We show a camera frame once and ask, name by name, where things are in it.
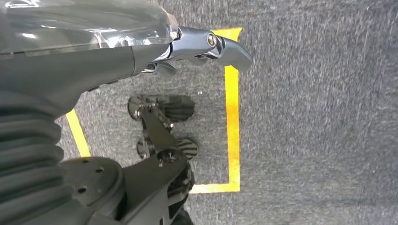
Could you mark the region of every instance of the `yellow floor marking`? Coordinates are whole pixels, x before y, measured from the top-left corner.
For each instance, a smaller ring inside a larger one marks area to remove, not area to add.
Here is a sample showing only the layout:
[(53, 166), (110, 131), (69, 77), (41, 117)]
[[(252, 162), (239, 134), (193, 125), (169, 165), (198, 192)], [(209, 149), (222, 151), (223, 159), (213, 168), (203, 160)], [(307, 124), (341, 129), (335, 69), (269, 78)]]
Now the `yellow floor marking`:
[[(242, 28), (214, 30), (216, 35), (237, 41)], [(240, 162), (239, 162), (239, 83), (238, 70), (232, 66), (225, 67), (225, 97), (227, 112), (227, 143), (228, 143), (228, 171), (229, 183), (194, 185), (191, 194), (219, 193), (240, 191)], [(75, 109), (66, 114), (77, 149), (81, 157), (89, 157), (90, 150), (77, 118)]]
[(80, 156), (90, 157), (90, 150), (86, 138), (84, 137), (82, 127), (80, 126), (79, 119), (77, 118), (75, 109), (72, 109), (72, 111), (66, 114), (66, 119), (68, 120), (70, 130), (72, 131), (72, 135), (75, 139)]

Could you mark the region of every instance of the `gray carpet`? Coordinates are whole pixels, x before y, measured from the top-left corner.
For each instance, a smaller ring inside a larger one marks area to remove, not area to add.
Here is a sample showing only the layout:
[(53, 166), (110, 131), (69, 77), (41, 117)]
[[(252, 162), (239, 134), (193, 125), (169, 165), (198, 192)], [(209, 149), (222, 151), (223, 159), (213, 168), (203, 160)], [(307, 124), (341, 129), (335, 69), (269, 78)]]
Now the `gray carpet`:
[[(179, 23), (243, 27), (254, 65), (240, 74), (241, 191), (191, 195), (197, 225), (398, 224), (396, 0), (165, 0)], [(197, 183), (228, 182), (223, 68), (181, 62), (173, 78), (139, 75), (82, 95), (92, 154), (138, 161), (136, 94), (187, 94), (177, 124), (199, 142)], [(60, 145), (78, 156), (66, 119)]]

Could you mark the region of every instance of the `caster wheel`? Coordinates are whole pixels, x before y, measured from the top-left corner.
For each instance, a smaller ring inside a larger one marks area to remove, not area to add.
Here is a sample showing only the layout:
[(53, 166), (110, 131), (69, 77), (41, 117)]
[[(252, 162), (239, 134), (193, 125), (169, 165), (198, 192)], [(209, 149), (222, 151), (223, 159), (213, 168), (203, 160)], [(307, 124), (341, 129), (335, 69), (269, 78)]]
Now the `caster wheel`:
[[(137, 153), (141, 159), (147, 158), (149, 155), (154, 154), (154, 149), (151, 147), (149, 141), (146, 141), (146, 144), (148, 145), (147, 149), (149, 152), (146, 152), (142, 138), (140, 138), (137, 142)], [(191, 160), (198, 154), (198, 145), (188, 138), (178, 140), (178, 147), (186, 154), (188, 160)]]
[(141, 120), (141, 109), (144, 107), (144, 103), (138, 97), (131, 97), (129, 99), (127, 109), (129, 110), (130, 117), (135, 121)]

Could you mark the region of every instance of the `black metal bracket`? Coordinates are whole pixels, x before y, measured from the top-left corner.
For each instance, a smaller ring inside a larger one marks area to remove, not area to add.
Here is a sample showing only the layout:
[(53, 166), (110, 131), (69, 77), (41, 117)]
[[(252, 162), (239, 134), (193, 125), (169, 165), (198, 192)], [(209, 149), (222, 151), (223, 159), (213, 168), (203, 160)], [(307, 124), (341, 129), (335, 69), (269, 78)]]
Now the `black metal bracket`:
[(195, 182), (187, 156), (196, 155), (198, 147), (189, 139), (177, 140), (171, 130), (193, 115), (194, 103), (182, 96), (140, 96), (132, 97), (128, 108), (142, 122), (137, 148), (143, 161), (126, 168), (100, 157), (61, 163), (74, 198), (124, 225), (190, 221), (182, 209)]

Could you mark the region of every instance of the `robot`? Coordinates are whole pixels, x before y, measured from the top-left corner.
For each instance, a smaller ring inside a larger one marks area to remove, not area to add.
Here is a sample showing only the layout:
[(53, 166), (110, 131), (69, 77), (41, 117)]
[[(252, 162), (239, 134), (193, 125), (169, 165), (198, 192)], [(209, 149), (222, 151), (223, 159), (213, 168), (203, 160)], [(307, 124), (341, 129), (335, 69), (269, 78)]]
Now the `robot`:
[(0, 0), (0, 8), (0, 224), (189, 224), (183, 204), (197, 145), (170, 134), (192, 115), (189, 99), (130, 99), (129, 113), (143, 125), (143, 160), (125, 168), (100, 157), (60, 163), (54, 121), (101, 85), (175, 74), (170, 61), (246, 70), (250, 54), (141, 0)]

